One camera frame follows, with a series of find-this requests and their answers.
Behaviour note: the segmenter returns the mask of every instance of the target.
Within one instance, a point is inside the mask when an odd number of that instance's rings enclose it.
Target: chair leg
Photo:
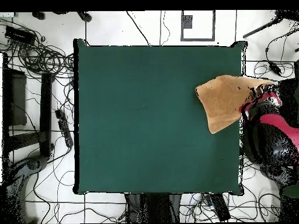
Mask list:
[[[243,36],[243,39],[245,39],[245,38],[247,38],[247,37],[249,37],[249,36],[251,36],[251,35],[253,35],[253,34],[255,34],[255,33],[259,32],[259,31],[262,31],[262,30],[264,30],[264,29],[267,28],[267,27],[270,27],[270,26],[272,26],[272,25],[274,25],[274,24],[278,24],[278,23],[280,23],[281,21],[282,21],[282,19],[276,17],[276,18],[275,18],[274,20],[272,20],[271,22],[269,22],[269,23],[267,23],[267,24],[265,24],[265,25],[259,27],[258,29],[255,29],[255,30],[253,30],[253,31],[251,31],[251,32],[249,32],[249,33],[247,33],[246,35]]]
[[[38,20],[44,20],[45,15],[43,12],[32,12],[32,16]]]
[[[80,16],[81,20],[83,20],[84,22],[90,22],[92,19],[90,14],[87,14],[85,12],[77,12],[77,13]]]

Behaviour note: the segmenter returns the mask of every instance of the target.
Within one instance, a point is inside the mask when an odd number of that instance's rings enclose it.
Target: towel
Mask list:
[[[210,132],[215,134],[239,120],[239,108],[251,101],[252,90],[271,84],[271,80],[223,75],[198,86],[195,91],[206,111]]]

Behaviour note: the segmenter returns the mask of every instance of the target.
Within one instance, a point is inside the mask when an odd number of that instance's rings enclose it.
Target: black tripod leg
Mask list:
[[[223,222],[231,219],[230,212],[227,208],[222,194],[211,194],[210,197],[215,207],[215,213],[218,216],[219,221]]]
[[[262,30],[264,30],[264,29],[267,28],[267,27],[270,27],[270,26],[272,26],[272,25],[274,25],[274,24],[278,24],[278,23],[280,23],[281,21],[282,21],[282,19],[275,18],[275,19],[272,20],[271,22],[269,22],[269,23],[267,23],[267,24],[265,24],[265,25],[259,27],[258,29],[255,29],[255,30],[253,30],[253,31],[251,31],[251,32],[249,32],[249,33],[247,33],[246,35],[243,36],[243,39],[245,39],[245,38],[247,38],[247,37],[249,37],[249,36],[251,36],[251,35],[253,35],[253,34],[255,34],[255,33],[259,32],[259,31],[262,31]]]
[[[84,22],[90,22],[92,19],[90,14],[84,12],[77,12],[77,13],[80,16],[81,20],[83,20]]]

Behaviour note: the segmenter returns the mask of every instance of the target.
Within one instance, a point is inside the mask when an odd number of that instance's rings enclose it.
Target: green tabletop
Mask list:
[[[80,194],[240,192],[239,122],[212,135],[195,87],[241,75],[245,42],[77,45]]]

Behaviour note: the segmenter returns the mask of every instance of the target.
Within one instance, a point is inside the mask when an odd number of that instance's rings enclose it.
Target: cable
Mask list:
[[[34,194],[35,194],[35,196],[36,196],[37,198],[39,198],[39,199],[42,200],[43,202],[47,203],[48,206],[49,206],[49,209],[48,209],[47,213],[45,214],[44,218],[43,218],[43,219],[41,220],[41,222],[40,222],[40,224],[43,224],[44,219],[46,218],[46,216],[48,215],[48,213],[49,213],[49,211],[50,211],[50,209],[51,209],[51,205],[49,204],[49,202],[47,202],[46,200],[44,200],[43,198],[41,198],[40,196],[38,196],[37,193],[35,192],[35,186],[36,186],[38,180],[39,180],[39,172],[37,173],[36,181],[35,181],[35,184],[34,184],[34,186],[33,186],[33,192],[34,192]]]
[[[104,217],[104,218],[106,218],[107,220],[109,220],[109,221],[111,221],[111,222],[114,222],[114,223],[120,223],[120,222],[117,221],[117,219],[116,219],[115,217],[108,217],[108,216],[102,215],[102,214],[100,214],[100,213],[97,213],[94,209],[86,208],[86,209],[83,209],[83,210],[78,211],[78,212],[76,212],[76,213],[68,213],[68,214],[65,214],[65,215],[61,218],[61,220],[59,221],[59,224],[61,224],[62,220],[63,220],[66,216],[68,216],[68,215],[76,215],[76,214],[79,214],[79,213],[81,213],[81,212],[83,212],[83,211],[87,211],[87,210],[92,211],[92,212],[94,212],[95,214],[97,214],[97,215],[99,215],[99,216],[101,216],[101,217]]]
[[[166,14],[166,11],[164,11],[164,17],[163,17],[163,25],[164,25],[164,27],[166,27],[166,25],[165,25],[165,23],[164,23],[165,14]],[[164,45],[164,43],[166,43],[166,42],[168,41],[169,36],[171,35],[171,32],[169,31],[168,27],[166,27],[166,28],[167,28],[167,30],[168,30],[168,37],[167,37],[167,40],[165,40],[165,41],[162,43],[162,45]]]
[[[291,34],[293,34],[293,33],[295,33],[295,32],[297,32],[297,31],[299,31],[299,28],[296,28],[296,29],[292,30],[293,27],[295,27],[295,26],[298,26],[297,22],[295,22],[292,25],[292,27],[291,27],[291,29],[290,29],[290,31],[288,33],[286,33],[286,34],[284,34],[284,35],[282,35],[280,37],[274,38],[272,41],[270,41],[270,43],[268,44],[268,46],[265,49],[266,59],[267,59],[266,62],[269,64],[269,68],[267,67],[267,65],[260,66],[260,67],[264,67],[265,68],[264,73],[260,73],[260,77],[263,76],[265,73],[268,73],[269,71],[273,71],[276,75],[281,76],[282,78],[288,78],[289,76],[291,76],[293,74],[293,72],[294,72],[293,65],[291,63],[289,63],[289,62],[281,62],[281,61],[282,61],[283,53],[284,53],[284,46],[286,44],[286,40],[287,40],[288,36],[291,35]],[[277,63],[274,63],[274,62],[272,62],[272,61],[270,61],[268,59],[268,51],[269,51],[269,47],[270,47],[270,45],[271,45],[272,42],[277,41],[278,39],[280,39],[280,38],[282,38],[284,36],[286,36],[286,38],[285,38],[284,43],[283,43],[283,51],[281,53],[280,63],[277,64]],[[284,74],[287,69],[291,69],[292,70],[291,74],[288,75],[288,76],[283,76],[282,74]]]
[[[265,194],[263,194],[263,195],[261,195],[261,196],[259,197],[259,201],[258,201],[258,205],[259,205],[259,213],[260,213],[260,216],[262,217],[262,219],[263,219],[264,222],[266,222],[266,220],[265,220],[265,218],[263,217],[264,214],[262,213],[262,207],[260,207],[260,200],[261,200],[264,196],[267,196],[267,195],[274,196],[274,197],[276,197],[276,198],[280,201],[280,198],[279,198],[277,195],[274,195],[273,193],[265,193]],[[271,205],[271,209],[272,209],[272,207],[273,207],[273,209],[275,209],[275,210],[278,212],[277,207],[275,207],[274,205]]]
[[[150,46],[150,45],[149,45],[149,42],[148,42],[148,40],[147,40],[147,38],[144,36],[143,32],[142,32],[142,31],[140,30],[140,28],[137,26],[135,20],[132,18],[132,16],[131,16],[127,11],[126,11],[126,13],[127,13],[127,15],[131,18],[131,20],[134,22],[136,28],[137,28],[138,31],[142,34],[143,38],[146,40],[147,45]]]

